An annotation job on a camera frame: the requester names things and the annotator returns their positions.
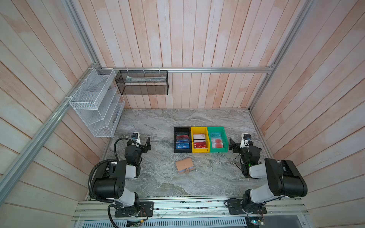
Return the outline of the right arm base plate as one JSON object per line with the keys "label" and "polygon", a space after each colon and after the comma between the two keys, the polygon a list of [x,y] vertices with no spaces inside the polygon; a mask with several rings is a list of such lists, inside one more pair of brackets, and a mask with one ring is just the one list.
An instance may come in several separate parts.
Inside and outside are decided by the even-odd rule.
{"label": "right arm base plate", "polygon": [[230,215],[267,214],[264,204],[246,202],[243,199],[229,198],[224,202],[224,205],[228,208]]}

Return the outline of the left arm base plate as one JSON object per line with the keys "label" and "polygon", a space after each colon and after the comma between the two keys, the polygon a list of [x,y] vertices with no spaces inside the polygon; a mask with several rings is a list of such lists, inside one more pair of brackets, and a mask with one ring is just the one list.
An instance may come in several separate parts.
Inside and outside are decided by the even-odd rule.
{"label": "left arm base plate", "polygon": [[116,209],[116,218],[149,218],[154,213],[154,202],[153,201],[141,201],[131,207],[124,207],[122,209]]}

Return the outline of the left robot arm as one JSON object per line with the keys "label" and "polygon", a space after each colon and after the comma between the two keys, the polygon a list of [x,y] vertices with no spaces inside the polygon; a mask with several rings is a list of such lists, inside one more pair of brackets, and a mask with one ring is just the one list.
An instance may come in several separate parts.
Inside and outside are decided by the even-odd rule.
{"label": "left robot arm", "polygon": [[[87,183],[91,198],[120,208],[139,210],[139,196],[125,187],[125,181],[139,177],[142,154],[152,148],[149,137],[146,144],[141,145],[136,136],[134,133],[131,139],[117,139],[114,144],[116,158],[103,160],[91,170]],[[124,160],[120,160],[116,153],[117,143],[121,140],[128,141]]]}

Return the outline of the tan leather card holder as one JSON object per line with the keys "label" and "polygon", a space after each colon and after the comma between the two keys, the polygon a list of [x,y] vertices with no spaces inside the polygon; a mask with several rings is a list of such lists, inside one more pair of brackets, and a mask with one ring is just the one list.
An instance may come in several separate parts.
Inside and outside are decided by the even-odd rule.
{"label": "tan leather card holder", "polygon": [[178,173],[189,173],[195,170],[195,166],[191,158],[185,158],[175,162]]}

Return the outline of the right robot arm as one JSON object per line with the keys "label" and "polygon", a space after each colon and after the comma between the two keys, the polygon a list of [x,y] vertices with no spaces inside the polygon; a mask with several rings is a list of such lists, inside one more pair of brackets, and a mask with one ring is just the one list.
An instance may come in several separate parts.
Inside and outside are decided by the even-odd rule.
{"label": "right robot arm", "polygon": [[249,134],[244,134],[240,143],[230,138],[229,150],[240,158],[239,169],[246,178],[267,181],[256,189],[247,190],[241,200],[227,200],[227,207],[234,209],[237,213],[261,212],[270,201],[283,197],[296,198],[307,195],[307,184],[294,162],[266,158],[263,163],[260,163],[262,149],[253,145]]}

